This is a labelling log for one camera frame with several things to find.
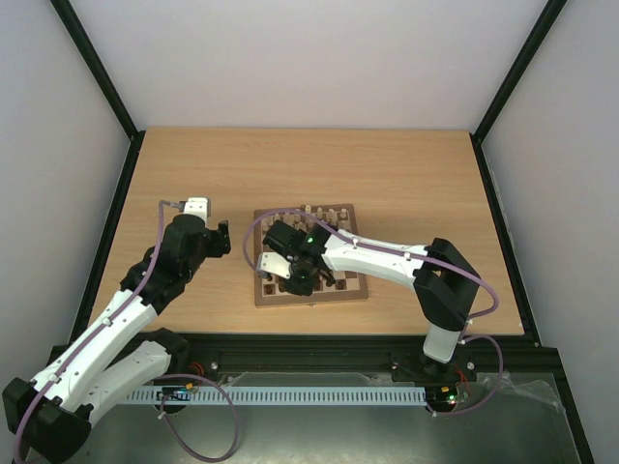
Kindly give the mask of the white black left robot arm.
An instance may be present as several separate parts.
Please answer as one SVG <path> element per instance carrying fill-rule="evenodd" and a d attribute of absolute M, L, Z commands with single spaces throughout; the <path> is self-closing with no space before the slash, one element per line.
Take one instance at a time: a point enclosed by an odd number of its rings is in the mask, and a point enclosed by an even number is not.
<path fill-rule="evenodd" d="M 189 378 L 189 343 L 159 329 L 127 356 L 126 345 L 184 291 L 207 258 L 231 249 L 228 224 L 207 226 L 203 215 L 180 214 L 158 226 L 157 241 L 134 264 L 100 316 L 58 358 L 2 392 L 14 461 L 27 445 L 50 463 L 64 463 L 85 444 L 94 425 L 138 387 Z"/>

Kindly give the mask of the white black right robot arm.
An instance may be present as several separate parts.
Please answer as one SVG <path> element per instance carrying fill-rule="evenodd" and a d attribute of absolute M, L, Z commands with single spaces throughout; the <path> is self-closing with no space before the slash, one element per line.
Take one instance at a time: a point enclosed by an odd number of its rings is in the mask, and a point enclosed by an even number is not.
<path fill-rule="evenodd" d="M 270 250 L 259 254 L 257 270 L 282 278 L 285 291 L 296 296 L 310 296 L 320 278 L 335 284 L 336 272 L 373 276 L 409 288 L 428 321 L 424 372 L 440 379 L 455 368 L 454 353 L 481 280 L 451 242 L 398 245 L 321 224 L 304 232 L 277 220 L 262 245 Z"/>

